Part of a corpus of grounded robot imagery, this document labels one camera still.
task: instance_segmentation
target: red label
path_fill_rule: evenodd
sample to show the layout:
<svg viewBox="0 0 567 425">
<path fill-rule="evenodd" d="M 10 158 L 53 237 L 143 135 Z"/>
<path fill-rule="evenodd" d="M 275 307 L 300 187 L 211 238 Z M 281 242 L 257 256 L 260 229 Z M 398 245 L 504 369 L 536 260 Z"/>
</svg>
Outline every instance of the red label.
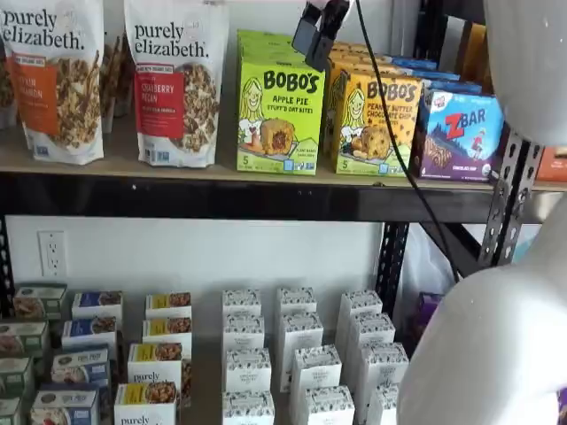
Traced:
<svg viewBox="0 0 567 425">
<path fill-rule="evenodd" d="M 134 87 L 137 131 L 183 137 L 183 74 L 136 73 Z"/>
</svg>

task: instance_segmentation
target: electrical outlet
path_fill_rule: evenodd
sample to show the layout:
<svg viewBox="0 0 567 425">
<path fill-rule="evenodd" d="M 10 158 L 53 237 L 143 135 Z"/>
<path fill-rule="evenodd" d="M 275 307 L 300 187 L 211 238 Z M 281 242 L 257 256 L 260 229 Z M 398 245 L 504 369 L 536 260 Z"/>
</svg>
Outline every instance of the electrical outlet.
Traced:
<svg viewBox="0 0 567 425">
<path fill-rule="evenodd" d="M 42 259 L 42 275 L 45 277 L 61 277 L 67 275 L 65 249 L 65 232 L 40 231 L 39 252 Z"/>
</svg>

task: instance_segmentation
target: cartoon woman illustration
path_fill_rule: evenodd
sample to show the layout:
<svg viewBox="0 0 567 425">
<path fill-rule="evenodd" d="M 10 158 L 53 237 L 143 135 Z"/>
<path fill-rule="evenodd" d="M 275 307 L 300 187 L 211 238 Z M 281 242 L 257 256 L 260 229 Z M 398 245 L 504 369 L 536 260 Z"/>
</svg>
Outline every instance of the cartoon woman illustration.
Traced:
<svg viewBox="0 0 567 425">
<path fill-rule="evenodd" d="M 341 145 L 350 144 L 354 137 L 360 137 L 364 129 L 362 110 L 364 108 L 364 93 L 354 89 L 346 100 L 345 119 L 340 130 Z"/>
<path fill-rule="evenodd" d="M 241 143 L 248 143 L 252 148 L 260 147 L 260 125 L 264 120 L 262 112 L 262 86 L 256 77 L 250 78 L 240 99 L 240 121 L 238 138 Z"/>
</svg>

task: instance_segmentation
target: shelf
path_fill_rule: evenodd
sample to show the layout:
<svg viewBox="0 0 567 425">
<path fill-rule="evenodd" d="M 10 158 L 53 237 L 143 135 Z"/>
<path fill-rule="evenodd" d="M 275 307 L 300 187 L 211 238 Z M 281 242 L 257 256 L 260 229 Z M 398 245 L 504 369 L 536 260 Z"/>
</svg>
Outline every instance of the shelf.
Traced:
<svg viewBox="0 0 567 425">
<path fill-rule="evenodd" d="M 0 132 L 0 187 L 6 214 L 242 220 L 428 221 L 402 177 L 239 173 L 236 145 L 221 139 L 207 169 L 151 167 L 137 160 L 132 119 L 116 120 L 105 158 L 88 166 L 32 159 L 21 129 Z M 444 222 L 484 223 L 488 184 L 421 180 Z"/>
</svg>

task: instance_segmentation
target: black cable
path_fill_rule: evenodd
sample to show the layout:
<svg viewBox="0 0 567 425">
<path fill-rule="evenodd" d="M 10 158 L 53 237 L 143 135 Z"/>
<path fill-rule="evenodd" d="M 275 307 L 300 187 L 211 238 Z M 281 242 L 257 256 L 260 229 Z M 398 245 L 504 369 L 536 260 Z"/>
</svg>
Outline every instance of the black cable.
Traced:
<svg viewBox="0 0 567 425">
<path fill-rule="evenodd" d="M 457 283 L 459 282 L 459 274 L 457 272 L 456 266 L 454 265 L 453 254 L 449 250 L 449 244 L 447 243 L 445 234 L 443 233 L 443 228 L 439 224 L 439 221 L 437 220 L 435 213 L 433 212 L 429 203 L 427 202 L 427 199 L 425 199 L 423 192 L 417 186 L 416 179 L 414 179 L 414 176 L 411 175 L 408 168 L 406 167 L 406 164 L 404 163 L 404 159 L 401 157 L 400 150 L 398 149 L 398 144 L 396 143 L 395 135 L 392 130 L 392 123 L 390 122 L 390 115 L 388 114 L 388 108 L 386 106 L 386 98 L 385 98 L 384 88 L 382 87 L 382 79 L 380 78 L 380 72 L 378 71 L 378 65 L 376 62 L 376 58 L 374 57 L 374 51 L 372 50 L 372 46 L 370 46 L 369 35 L 366 32 L 366 25 L 364 25 L 364 18 L 362 17 L 361 0 L 355 0 L 355 1 L 356 1 L 356 9 L 358 10 L 358 19 L 361 23 L 362 35 L 364 35 L 364 42 L 366 43 L 366 48 L 369 51 L 370 60 L 372 61 L 372 66 L 374 67 L 374 72 L 376 73 L 376 77 L 378 78 L 380 99 L 382 100 L 382 108 L 384 109 L 384 118 L 386 120 L 386 126 L 388 127 L 388 133 L 390 135 L 390 139 L 392 140 L 393 151 L 396 154 L 396 158 L 400 162 L 401 169 L 404 170 L 404 174 L 408 178 L 409 184 L 411 184 L 411 187 L 414 188 L 417 197 L 419 197 L 419 199 L 422 201 L 425 210 L 427 210 L 427 213 L 431 217 L 431 221 L 433 221 L 433 224 L 435 225 L 435 227 L 439 232 L 439 236 L 441 237 L 441 242 L 443 243 L 443 247 L 445 248 L 445 254 L 447 256 L 447 259 L 449 260 L 451 271 L 453 272 L 454 282 Z"/>
</svg>

